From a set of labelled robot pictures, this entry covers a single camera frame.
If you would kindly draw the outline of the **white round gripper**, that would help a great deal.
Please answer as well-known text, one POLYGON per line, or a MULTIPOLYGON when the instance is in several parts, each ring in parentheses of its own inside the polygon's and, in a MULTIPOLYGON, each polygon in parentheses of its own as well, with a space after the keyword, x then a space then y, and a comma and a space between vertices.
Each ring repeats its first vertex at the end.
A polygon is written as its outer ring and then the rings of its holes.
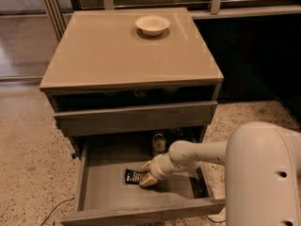
POLYGON ((168 153, 156 155, 151 161, 141 167, 147 174, 139 182, 142 187, 153 186, 158 180, 165 180, 173 173, 173 164, 168 153))

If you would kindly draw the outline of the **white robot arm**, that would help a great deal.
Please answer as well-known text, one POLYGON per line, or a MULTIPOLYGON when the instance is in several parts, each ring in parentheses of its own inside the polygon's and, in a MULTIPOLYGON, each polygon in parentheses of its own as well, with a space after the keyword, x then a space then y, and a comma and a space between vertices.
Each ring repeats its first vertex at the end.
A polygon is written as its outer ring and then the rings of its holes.
POLYGON ((143 166, 152 186, 198 162, 225 167, 227 226, 301 226, 297 178, 301 134, 262 121, 239 126, 227 141, 173 142, 143 166))

